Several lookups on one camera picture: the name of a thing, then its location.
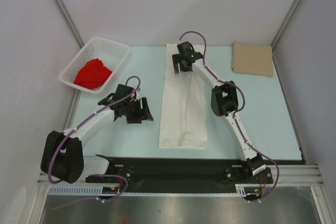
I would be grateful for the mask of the white t shirt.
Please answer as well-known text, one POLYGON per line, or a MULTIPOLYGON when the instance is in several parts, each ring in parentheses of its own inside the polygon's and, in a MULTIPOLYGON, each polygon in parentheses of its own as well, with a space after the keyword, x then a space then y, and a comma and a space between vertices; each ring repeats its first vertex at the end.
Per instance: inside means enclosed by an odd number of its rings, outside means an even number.
POLYGON ((166 45, 159 147, 202 150, 208 140, 205 82, 193 72, 174 72, 177 53, 177 44, 166 45))

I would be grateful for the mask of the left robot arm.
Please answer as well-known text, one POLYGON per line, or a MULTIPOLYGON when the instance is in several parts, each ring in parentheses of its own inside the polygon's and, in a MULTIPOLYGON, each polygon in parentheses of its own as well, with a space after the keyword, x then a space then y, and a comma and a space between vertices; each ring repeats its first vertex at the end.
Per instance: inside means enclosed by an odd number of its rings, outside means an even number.
POLYGON ((128 124, 153 121, 147 98, 140 97, 138 88, 119 84, 116 91, 99 101, 97 109, 77 126, 50 132, 40 164, 49 182, 73 184, 89 176, 112 181, 116 169, 110 165, 111 159, 102 155, 84 156, 83 148, 104 127, 121 117, 125 117, 128 124))

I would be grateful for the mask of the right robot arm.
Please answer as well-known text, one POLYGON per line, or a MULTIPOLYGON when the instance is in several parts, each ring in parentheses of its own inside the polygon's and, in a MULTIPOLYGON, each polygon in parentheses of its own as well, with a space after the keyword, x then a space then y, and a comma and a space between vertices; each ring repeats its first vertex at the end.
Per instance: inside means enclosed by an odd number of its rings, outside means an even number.
POLYGON ((178 53, 172 55, 174 72, 193 72, 211 88, 211 109, 227 125, 236 143, 243 179, 254 183, 261 177, 266 164, 262 155, 254 150, 240 119, 237 93, 241 89, 233 81, 221 80, 205 63, 204 55, 196 51, 190 42, 178 43, 177 50, 178 53))

